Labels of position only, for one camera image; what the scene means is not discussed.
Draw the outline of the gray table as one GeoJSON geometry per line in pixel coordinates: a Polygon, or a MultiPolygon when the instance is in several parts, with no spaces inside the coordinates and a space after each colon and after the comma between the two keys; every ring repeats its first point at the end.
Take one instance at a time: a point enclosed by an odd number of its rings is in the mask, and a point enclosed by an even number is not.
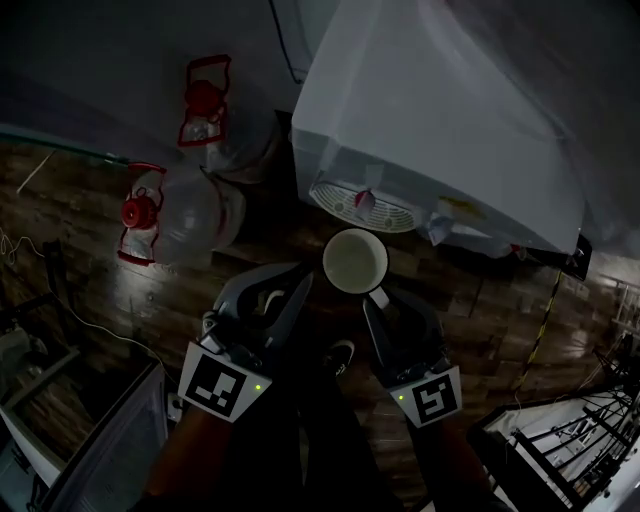
{"type": "Polygon", "coordinates": [[[0,418],[47,487],[35,512],[130,512],[168,437],[164,370],[157,363],[145,368],[67,463],[14,413],[58,372],[46,371],[0,406],[0,418]]]}

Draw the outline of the black metal rack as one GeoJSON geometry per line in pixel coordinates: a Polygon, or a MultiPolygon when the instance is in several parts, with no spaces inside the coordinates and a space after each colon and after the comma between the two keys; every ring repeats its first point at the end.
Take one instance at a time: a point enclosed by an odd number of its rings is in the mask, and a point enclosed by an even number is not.
{"type": "Polygon", "coordinates": [[[514,512],[640,512],[640,339],[597,358],[595,387],[500,407],[469,430],[514,512]]]}

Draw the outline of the person's black shoe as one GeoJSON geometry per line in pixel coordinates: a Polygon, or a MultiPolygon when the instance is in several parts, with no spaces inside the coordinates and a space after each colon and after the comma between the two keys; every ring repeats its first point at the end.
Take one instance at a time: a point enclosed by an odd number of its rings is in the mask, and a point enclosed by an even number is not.
{"type": "Polygon", "coordinates": [[[337,341],[326,351],[323,358],[323,367],[329,374],[338,377],[348,369],[354,353],[355,345],[352,341],[337,341]]]}

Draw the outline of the person's left forearm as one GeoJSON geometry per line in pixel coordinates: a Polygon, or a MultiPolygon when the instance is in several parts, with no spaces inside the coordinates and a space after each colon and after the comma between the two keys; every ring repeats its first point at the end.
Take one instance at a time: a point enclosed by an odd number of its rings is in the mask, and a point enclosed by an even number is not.
{"type": "Polygon", "coordinates": [[[191,406],[154,462],[144,496],[209,501],[224,468],[233,424],[191,406]]]}

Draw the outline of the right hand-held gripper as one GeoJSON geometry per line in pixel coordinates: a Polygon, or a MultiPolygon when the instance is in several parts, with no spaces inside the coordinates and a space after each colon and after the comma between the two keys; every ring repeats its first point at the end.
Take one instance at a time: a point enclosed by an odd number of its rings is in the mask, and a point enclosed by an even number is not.
{"type": "Polygon", "coordinates": [[[459,367],[445,355],[433,307],[409,292],[388,296],[384,307],[363,300],[375,354],[371,369],[411,424],[422,428],[461,410],[459,367]]]}

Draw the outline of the yellow black striped tape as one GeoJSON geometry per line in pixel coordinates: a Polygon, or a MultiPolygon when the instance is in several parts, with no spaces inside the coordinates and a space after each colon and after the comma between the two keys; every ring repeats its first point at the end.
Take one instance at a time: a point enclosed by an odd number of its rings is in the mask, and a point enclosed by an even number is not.
{"type": "Polygon", "coordinates": [[[518,378],[518,380],[516,382],[516,385],[514,387],[514,397],[517,397],[519,391],[521,390],[521,388],[523,387],[524,383],[526,382],[526,379],[527,379],[527,376],[529,374],[529,371],[530,371],[531,367],[533,366],[533,362],[534,362],[534,360],[536,358],[537,351],[539,349],[539,346],[541,344],[541,341],[542,341],[542,339],[544,337],[544,334],[545,334],[545,331],[546,331],[546,326],[547,326],[547,323],[548,323],[548,319],[549,319],[549,316],[551,314],[551,310],[552,310],[552,308],[554,306],[555,299],[556,299],[558,290],[560,288],[560,283],[562,281],[562,277],[563,277],[563,271],[559,270],[557,272],[557,274],[556,274],[556,279],[555,279],[555,282],[554,282],[554,285],[553,285],[553,288],[552,288],[552,291],[551,291],[551,295],[550,295],[549,300],[548,300],[548,302],[546,304],[546,307],[544,309],[542,322],[540,324],[540,327],[539,327],[537,336],[535,338],[534,344],[533,344],[533,346],[532,346],[532,348],[531,348],[531,350],[529,352],[529,355],[527,357],[527,360],[526,360],[526,362],[525,362],[525,364],[524,364],[524,366],[522,368],[521,375],[518,378]]]}

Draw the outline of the white cup with blue pattern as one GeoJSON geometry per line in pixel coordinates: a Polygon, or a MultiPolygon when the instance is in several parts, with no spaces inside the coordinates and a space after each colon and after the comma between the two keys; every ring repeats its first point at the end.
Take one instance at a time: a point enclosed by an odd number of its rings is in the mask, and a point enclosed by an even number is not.
{"type": "Polygon", "coordinates": [[[336,233],[324,248],[322,268],[339,291],[371,299],[381,310],[390,304],[382,288],[389,269],[389,254],[373,233],[361,228],[336,233]]]}

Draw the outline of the black metal frame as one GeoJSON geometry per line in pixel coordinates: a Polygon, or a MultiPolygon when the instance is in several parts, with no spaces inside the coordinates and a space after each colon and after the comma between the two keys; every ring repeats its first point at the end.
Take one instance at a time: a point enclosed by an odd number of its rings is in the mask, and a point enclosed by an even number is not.
{"type": "Polygon", "coordinates": [[[45,242],[40,258],[46,270],[46,293],[31,297],[20,304],[5,307],[2,302],[4,288],[0,282],[0,329],[4,329],[10,323],[17,323],[32,311],[52,307],[55,310],[60,331],[64,336],[68,336],[71,326],[68,320],[74,313],[74,300],[67,281],[66,264],[60,241],[45,242]]]}

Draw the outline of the white stick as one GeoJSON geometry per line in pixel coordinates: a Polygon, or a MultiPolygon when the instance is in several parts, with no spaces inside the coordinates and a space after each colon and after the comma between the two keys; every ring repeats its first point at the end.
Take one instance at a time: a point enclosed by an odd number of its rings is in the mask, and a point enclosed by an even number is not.
{"type": "Polygon", "coordinates": [[[20,195],[22,191],[25,189],[27,184],[40,172],[40,170],[49,162],[51,157],[56,153],[56,150],[50,151],[46,157],[28,174],[28,176],[23,180],[20,186],[16,190],[16,195],[20,195]]]}

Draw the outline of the person's right forearm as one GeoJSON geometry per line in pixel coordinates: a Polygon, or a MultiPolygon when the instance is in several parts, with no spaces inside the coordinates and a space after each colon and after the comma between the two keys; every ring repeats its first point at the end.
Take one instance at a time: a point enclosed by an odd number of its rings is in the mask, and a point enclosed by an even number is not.
{"type": "Polygon", "coordinates": [[[471,446],[448,420],[434,424],[434,442],[432,485],[437,512],[510,512],[492,492],[471,446]]]}

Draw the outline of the black box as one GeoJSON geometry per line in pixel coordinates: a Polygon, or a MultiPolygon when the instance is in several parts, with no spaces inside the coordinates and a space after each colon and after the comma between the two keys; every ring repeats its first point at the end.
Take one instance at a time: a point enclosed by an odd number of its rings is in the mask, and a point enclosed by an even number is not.
{"type": "Polygon", "coordinates": [[[567,258],[564,272],[584,281],[589,270],[592,251],[592,245],[589,240],[580,234],[574,253],[567,258]]]}

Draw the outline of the white water dispenser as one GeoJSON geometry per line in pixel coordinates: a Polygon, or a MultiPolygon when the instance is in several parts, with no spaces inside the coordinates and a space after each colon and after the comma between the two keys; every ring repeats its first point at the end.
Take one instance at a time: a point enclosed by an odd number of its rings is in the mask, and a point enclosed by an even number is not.
{"type": "Polygon", "coordinates": [[[300,199],[347,223],[493,257],[576,248],[585,199],[558,133],[443,0],[340,0],[292,145],[300,199]]]}

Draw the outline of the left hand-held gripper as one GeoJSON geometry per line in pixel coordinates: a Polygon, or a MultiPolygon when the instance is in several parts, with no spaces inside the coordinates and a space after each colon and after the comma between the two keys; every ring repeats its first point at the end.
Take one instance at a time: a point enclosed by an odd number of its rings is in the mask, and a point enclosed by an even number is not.
{"type": "Polygon", "coordinates": [[[272,385],[312,282],[305,263],[261,265],[229,280],[188,346],[178,395],[237,421],[272,385]]]}

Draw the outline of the frosted glass door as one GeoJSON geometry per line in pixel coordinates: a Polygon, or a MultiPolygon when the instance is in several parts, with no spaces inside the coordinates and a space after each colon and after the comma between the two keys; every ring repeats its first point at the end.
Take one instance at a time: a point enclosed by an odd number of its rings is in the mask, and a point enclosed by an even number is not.
{"type": "Polygon", "coordinates": [[[15,143],[29,143],[41,145],[56,151],[67,151],[83,157],[93,158],[105,161],[110,164],[127,167],[129,160],[127,158],[112,153],[103,153],[94,151],[92,148],[85,147],[80,143],[75,143],[47,135],[26,128],[20,128],[14,125],[0,122],[0,139],[12,141],[15,143]]]}

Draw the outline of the person's dark trousers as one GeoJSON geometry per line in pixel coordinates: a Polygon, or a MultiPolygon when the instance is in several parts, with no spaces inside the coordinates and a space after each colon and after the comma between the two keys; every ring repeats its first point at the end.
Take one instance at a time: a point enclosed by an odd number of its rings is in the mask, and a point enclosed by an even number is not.
{"type": "Polygon", "coordinates": [[[404,512],[323,370],[273,383],[234,423],[217,502],[227,512],[404,512]]]}

